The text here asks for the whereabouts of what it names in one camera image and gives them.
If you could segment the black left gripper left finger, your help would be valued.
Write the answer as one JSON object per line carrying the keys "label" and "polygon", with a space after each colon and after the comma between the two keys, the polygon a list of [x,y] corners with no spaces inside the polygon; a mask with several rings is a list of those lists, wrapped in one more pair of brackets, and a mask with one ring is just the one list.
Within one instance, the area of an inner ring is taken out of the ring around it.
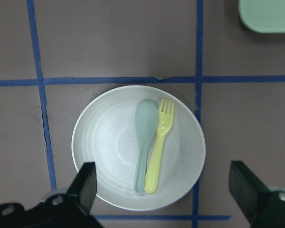
{"label": "black left gripper left finger", "polygon": [[89,214],[97,193],[95,162],[85,162],[67,190],[84,213]]}

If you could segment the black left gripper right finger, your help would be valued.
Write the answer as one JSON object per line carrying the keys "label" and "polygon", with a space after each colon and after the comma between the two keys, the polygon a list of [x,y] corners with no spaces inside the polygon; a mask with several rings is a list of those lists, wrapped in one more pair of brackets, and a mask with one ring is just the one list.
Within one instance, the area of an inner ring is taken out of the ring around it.
{"label": "black left gripper right finger", "polygon": [[254,222],[271,195],[269,188],[242,161],[230,162],[228,189],[248,222]]}

